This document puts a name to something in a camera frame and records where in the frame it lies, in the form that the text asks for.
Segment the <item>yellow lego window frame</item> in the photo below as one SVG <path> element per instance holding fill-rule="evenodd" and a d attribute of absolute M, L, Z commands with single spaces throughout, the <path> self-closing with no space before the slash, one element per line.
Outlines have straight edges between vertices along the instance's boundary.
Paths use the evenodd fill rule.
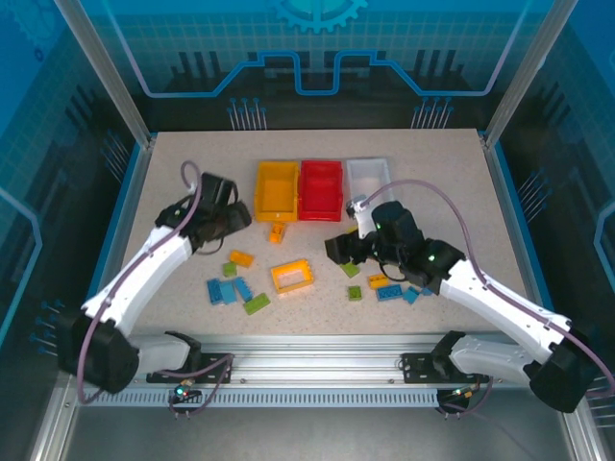
<path fill-rule="evenodd" d="M 278 294 L 289 293 L 314 283 L 314 275 L 306 259 L 299 259 L 271 269 Z"/>

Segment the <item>long green lego brick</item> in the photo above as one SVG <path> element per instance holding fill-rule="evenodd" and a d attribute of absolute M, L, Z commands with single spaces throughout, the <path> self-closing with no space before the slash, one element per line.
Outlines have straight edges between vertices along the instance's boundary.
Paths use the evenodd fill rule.
<path fill-rule="evenodd" d="M 260 293 L 250 301 L 244 303 L 243 307 L 247 315 L 254 315 L 270 304 L 270 299 L 265 293 Z"/>

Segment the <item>yellow plastic bin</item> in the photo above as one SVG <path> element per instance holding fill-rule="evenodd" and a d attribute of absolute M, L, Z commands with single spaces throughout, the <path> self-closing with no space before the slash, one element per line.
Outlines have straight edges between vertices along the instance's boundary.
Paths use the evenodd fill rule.
<path fill-rule="evenodd" d="M 298 220 L 297 161 L 261 161 L 258 164 L 254 195 L 258 222 L 296 222 Z"/>

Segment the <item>white plastic bin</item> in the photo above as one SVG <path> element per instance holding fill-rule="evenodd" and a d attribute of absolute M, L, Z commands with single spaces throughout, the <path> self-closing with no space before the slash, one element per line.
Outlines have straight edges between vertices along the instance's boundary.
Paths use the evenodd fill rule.
<path fill-rule="evenodd" d="M 392 182 L 386 158 L 350 158 L 345 162 L 347 200 L 368 198 Z"/>

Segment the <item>red plastic bin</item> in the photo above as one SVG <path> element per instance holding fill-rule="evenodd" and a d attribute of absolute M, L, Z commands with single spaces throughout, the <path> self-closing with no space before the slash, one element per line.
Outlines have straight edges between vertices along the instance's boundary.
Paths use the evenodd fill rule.
<path fill-rule="evenodd" d="M 340 222 L 342 202 L 342 163 L 339 160 L 304 160 L 299 178 L 299 220 Z"/>

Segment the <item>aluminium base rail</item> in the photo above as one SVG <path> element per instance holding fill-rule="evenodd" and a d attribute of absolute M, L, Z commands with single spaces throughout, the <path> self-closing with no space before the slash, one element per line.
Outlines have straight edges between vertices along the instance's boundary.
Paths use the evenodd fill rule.
<path fill-rule="evenodd" d="M 407 372 L 418 388 L 451 388 L 459 378 L 429 377 L 403 362 L 406 353 L 422 354 L 423 363 L 444 337 L 435 334 L 392 335 L 201 335 L 205 354 L 234 355 L 231 387 L 250 388 L 399 388 Z M 500 333 L 469 334 L 455 351 L 459 369 L 492 376 L 504 385 L 527 384 L 523 366 L 532 359 Z"/>

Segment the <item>aluminium frame post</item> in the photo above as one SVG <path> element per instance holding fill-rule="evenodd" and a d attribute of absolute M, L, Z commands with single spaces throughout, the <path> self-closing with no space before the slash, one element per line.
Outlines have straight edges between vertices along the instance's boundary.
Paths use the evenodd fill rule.
<path fill-rule="evenodd" d="M 152 136 L 111 56 L 79 0 L 53 0 L 135 142 L 148 149 Z"/>
<path fill-rule="evenodd" d="M 578 0 L 553 0 L 532 43 L 518 67 L 504 97 L 497 106 L 483 136 L 485 151 L 493 151 L 540 68 L 551 52 Z"/>

